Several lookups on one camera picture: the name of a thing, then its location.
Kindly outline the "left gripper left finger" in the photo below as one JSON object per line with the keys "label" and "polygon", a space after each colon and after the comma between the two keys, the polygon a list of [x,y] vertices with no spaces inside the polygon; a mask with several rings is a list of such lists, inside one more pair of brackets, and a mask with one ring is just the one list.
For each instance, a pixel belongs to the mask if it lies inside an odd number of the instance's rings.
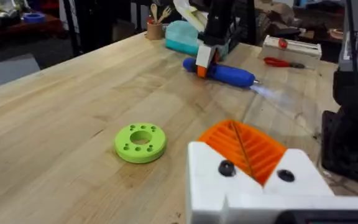
{"label": "left gripper left finger", "polygon": [[240,137],[243,127],[225,120],[188,144],[188,223],[241,223],[244,209],[237,212],[231,201],[263,193],[262,186],[249,176],[252,170]]}

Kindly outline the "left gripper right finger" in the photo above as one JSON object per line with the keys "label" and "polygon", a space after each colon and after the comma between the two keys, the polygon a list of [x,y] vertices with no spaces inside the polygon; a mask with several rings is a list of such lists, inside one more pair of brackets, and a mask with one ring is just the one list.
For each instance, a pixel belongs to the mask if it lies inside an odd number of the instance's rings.
{"label": "left gripper right finger", "polygon": [[324,178],[301,149],[287,148],[269,135],[234,121],[244,155],[244,172],[267,194],[333,196]]}

